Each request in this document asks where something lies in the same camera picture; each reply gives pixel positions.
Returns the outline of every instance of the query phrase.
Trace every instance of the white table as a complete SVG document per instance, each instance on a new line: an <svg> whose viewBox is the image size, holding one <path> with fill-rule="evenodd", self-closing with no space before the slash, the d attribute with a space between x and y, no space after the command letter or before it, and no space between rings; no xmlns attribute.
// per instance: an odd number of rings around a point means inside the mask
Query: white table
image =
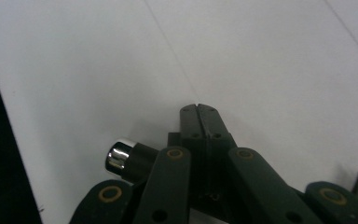
<svg viewBox="0 0 358 224"><path fill-rule="evenodd" d="M193 103L289 185L351 188L358 1L0 1L0 91L45 223L112 178L115 139L163 148Z"/></svg>

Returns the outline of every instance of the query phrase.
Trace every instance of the screw hole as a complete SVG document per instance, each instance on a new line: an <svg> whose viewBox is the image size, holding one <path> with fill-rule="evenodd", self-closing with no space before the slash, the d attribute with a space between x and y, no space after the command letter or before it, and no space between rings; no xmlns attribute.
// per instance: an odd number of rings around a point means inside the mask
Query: screw hole
<svg viewBox="0 0 358 224"><path fill-rule="evenodd" d="M220 133L215 133L214 135L212 135L213 138L220 138L222 136L222 134Z"/></svg>
<svg viewBox="0 0 358 224"><path fill-rule="evenodd" d="M167 219L167 212L164 210L154 211L152 218L155 222L163 222Z"/></svg>
<svg viewBox="0 0 358 224"><path fill-rule="evenodd" d="M287 219L289 219L293 223L301 223L302 222L301 216L299 214L297 214L297 213L294 213L294 212L286 213L286 217L287 217Z"/></svg>

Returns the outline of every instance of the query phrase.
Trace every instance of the line on surface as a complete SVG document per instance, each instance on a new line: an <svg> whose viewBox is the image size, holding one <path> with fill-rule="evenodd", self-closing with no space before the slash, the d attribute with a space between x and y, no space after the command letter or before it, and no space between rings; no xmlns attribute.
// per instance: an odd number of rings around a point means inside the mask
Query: line on surface
<svg viewBox="0 0 358 224"><path fill-rule="evenodd" d="M154 14L154 12L153 12L151 6L147 3L147 0L144 0L144 2L145 2L145 4L146 4L147 9L149 10L150 14L152 15L153 20L155 21L155 23L156 23L158 29L161 31L162 36L164 37L165 42L166 42L167 45L168 45L168 48L171 50L171 52L172 52L172 54L173 54L173 57L175 58L176 62L179 64L180 70L182 71L182 73L183 73L183 75L185 76L185 78L186 78L188 84L190 85L191 90L192 90L192 91L194 92L194 94L196 95L197 100L198 100L198 103L200 103L201 100L200 100L199 95L197 94L196 88L195 88L195 87L193 86L193 84L191 83L190 77L188 76L188 74L187 74L185 68L183 67L182 63L180 62L179 57L178 57L178 55L176 54L175 50L173 49L173 46L172 46L171 42L168 40L168 37L165 35L164 30L162 30L162 27L161 27L161 25L159 24L158 19L157 19L156 15Z"/></svg>
<svg viewBox="0 0 358 224"><path fill-rule="evenodd" d="M336 16L338 21L341 23L341 25L344 27L344 29L348 32L348 34L351 36L352 40L356 43L358 47L358 40L356 39L356 36L351 32L350 28L347 26L347 24L344 22L344 20L339 17L338 13L334 10L333 6L330 5L330 3L327 0L324 0L324 2L327 4L328 8L333 12L333 14Z"/></svg>

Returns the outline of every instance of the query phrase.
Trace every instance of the silver metal cap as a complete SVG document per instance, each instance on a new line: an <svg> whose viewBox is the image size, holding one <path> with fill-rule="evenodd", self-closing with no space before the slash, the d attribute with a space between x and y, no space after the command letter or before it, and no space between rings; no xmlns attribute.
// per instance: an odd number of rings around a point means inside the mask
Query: silver metal cap
<svg viewBox="0 0 358 224"><path fill-rule="evenodd" d="M118 139L107 153L105 169L116 175L121 175L124 163L135 145L136 143L129 139Z"/></svg>

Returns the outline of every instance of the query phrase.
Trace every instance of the white surface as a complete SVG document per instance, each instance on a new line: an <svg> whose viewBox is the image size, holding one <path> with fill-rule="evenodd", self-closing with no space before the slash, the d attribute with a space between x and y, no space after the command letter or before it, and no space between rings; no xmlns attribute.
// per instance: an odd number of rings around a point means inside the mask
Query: white surface
<svg viewBox="0 0 358 224"><path fill-rule="evenodd" d="M0 1L0 91L43 221L67 223L112 177L103 160L115 139L163 148L193 103L218 109L237 144L289 185L350 188L358 23L345 22L358 10L348 2Z"/></svg>

